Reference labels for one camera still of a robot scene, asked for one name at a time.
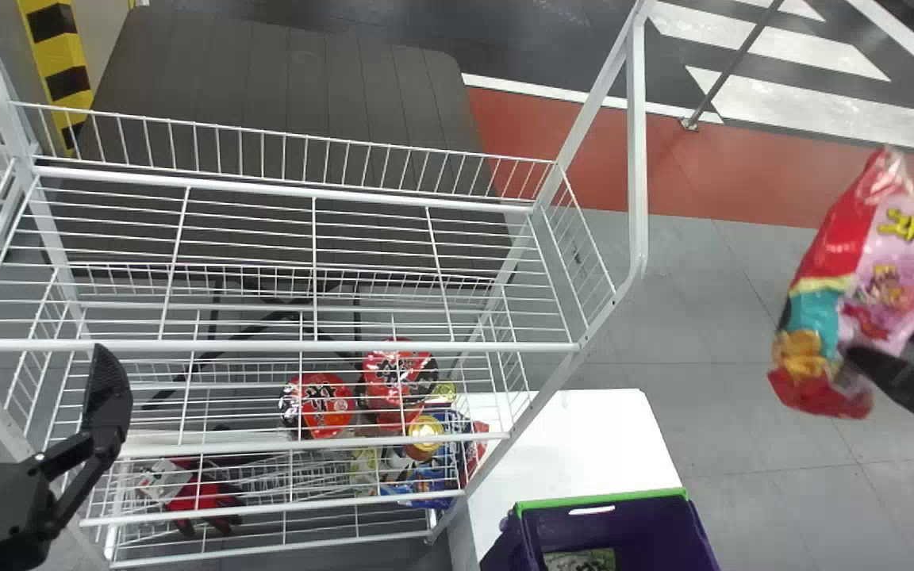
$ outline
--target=snack bag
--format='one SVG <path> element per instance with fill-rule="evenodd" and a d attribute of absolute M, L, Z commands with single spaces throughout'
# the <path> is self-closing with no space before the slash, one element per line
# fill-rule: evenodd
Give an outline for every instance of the snack bag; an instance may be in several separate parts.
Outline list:
<path fill-rule="evenodd" d="M 870 381 L 844 365 L 852 346 L 899 355 L 914 332 L 914 188 L 904 158 L 875 151 L 828 210 L 802 257 L 771 347 L 783 404 L 861 419 Z"/>

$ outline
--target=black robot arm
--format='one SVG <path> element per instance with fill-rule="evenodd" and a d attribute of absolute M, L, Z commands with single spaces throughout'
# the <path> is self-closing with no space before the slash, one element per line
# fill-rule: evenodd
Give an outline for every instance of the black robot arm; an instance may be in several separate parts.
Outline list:
<path fill-rule="evenodd" d="M 103 346 L 94 346 L 79 431 L 22 462 L 0 463 L 0 571 L 44 563 L 48 546 L 115 462 L 132 404 L 122 364 Z M 83 468 L 56 498 L 51 481 L 80 463 Z"/>

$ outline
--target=red noodle cup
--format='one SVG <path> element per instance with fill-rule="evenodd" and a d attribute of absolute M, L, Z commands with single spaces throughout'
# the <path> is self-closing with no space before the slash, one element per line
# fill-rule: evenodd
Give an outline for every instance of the red noodle cup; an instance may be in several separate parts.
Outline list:
<path fill-rule="evenodd" d="M 401 423 L 400 408 L 380 411 L 376 415 L 376 429 L 380 434 L 403 434 L 404 427 L 409 426 L 425 409 L 424 402 L 417 402 L 404 408 L 404 423 Z"/>
<path fill-rule="evenodd" d="M 391 409 L 399 419 L 401 402 L 407 416 L 407 408 L 414 409 L 432 393 L 440 370 L 427 351 L 371 351 L 363 362 L 363 378 L 370 408 Z"/>
<path fill-rule="evenodd" d="M 298 430 L 302 438 L 333 438 L 355 415 L 355 391 L 331 373 L 302 373 L 291 379 L 277 401 L 284 426 Z"/>

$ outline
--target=red floor stripe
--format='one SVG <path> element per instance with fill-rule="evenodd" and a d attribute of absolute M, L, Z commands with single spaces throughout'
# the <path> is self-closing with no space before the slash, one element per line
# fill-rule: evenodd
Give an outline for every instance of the red floor stripe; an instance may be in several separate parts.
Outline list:
<path fill-rule="evenodd" d="M 486 152 L 551 159 L 580 109 L 574 102 L 469 88 Z M 570 184 L 585 209 L 624 210 L 625 112 L 602 109 L 581 144 Z M 651 211 L 816 228 L 862 170 L 871 149 L 703 124 L 688 132 L 671 117 L 648 116 Z M 909 155 L 914 178 L 914 155 Z"/>

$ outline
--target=green bin rim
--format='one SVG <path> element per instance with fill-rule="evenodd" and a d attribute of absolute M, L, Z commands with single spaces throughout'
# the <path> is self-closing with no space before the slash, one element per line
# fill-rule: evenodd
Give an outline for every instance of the green bin rim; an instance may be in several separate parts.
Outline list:
<path fill-rule="evenodd" d="M 644 500 L 647 498 L 665 498 L 665 496 L 682 496 L 688 500 L 686 488 L 662 488 L 657 490 L 641 490 L 638 492 L 623 492 L 623 494 L 605 494 L 599 496 L 569 496 L 569 498 L 551 498 L 548 500 L 531 500 L 514 504 L 514 513 L 520 519 L 525 510 L 545 508 L 566 508 L 601 504 L 608 502 L 628 502 L 630 500 Z"/>

